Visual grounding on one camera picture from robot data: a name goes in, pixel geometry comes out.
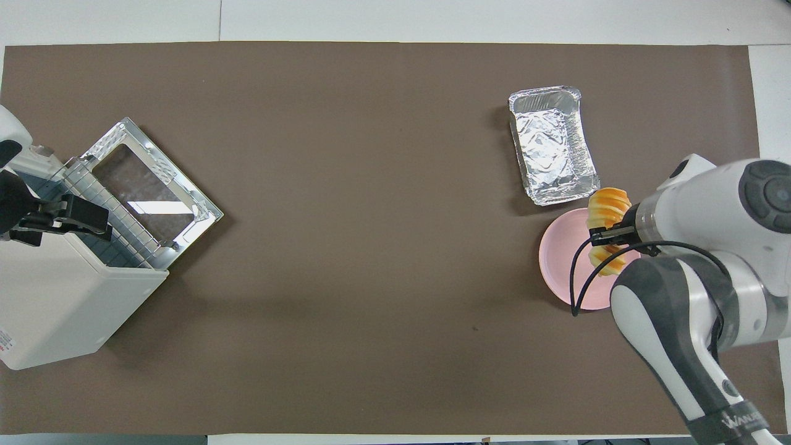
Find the bread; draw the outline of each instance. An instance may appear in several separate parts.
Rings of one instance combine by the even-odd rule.
[[[629,196],[620,188],[606,187],[596,190],[588,200],[588,228],[607,227],[609,229],[613,224],[623,220],[629,207],[632,207]],[[617,245],[595,245],[588,253],[588,259],[595,267],[620,249]],[[599,275],[618,275],[625,266],[626,261],[623,257],[617,257],[602,269]]]
[[[620,188],[606,187],[596,190],[588,199],[588,228],[612,227],[620,223],[632,207],[629,196]]]

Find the table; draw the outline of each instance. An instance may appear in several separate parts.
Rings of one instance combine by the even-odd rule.
[[[691,146],[757,155],[746,48],[9,48],[3,81],[64,158],[132,116],[226,213],[97,354],[0,372],[7,432],[684,433],[609,314],[544,287],[584,203],[524,195],[505,99],[578,87],[604,185],[645,196]],[[777,432],[775,348],[723,362]]]

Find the white table surface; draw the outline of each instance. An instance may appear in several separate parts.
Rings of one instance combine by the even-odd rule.
[[[791,5],[783,0],[0,0],[0,75],[10,45],[217,40],[749,45],[761,156],[791,162]],[[780,342],[780,359],[791,388],[791,340]],[[487,433],[244,434],[210,444],[477,442]]]

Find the wire rack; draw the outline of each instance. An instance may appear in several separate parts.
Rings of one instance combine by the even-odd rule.
[[[113,227],[110,242],[85,234],[78,234],[78,237],[107,266],[151,268],[149,261],[167,247],[99,182],[86,163],[86,160],[71,158],[48,180],[35,177],[25,180],[42,199],[53,200],[63,193],[72,193],[108,209],[108,222]]]

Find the logo on robot arm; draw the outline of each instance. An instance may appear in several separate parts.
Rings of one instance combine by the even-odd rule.
[[[745,414],[743,416],[725,416],[725,419],[722,419],[721,422],[728,428],[737,429],[740,426],[750,424],[752,422],[760,422],[763,421],[763,416],[759,412]]]

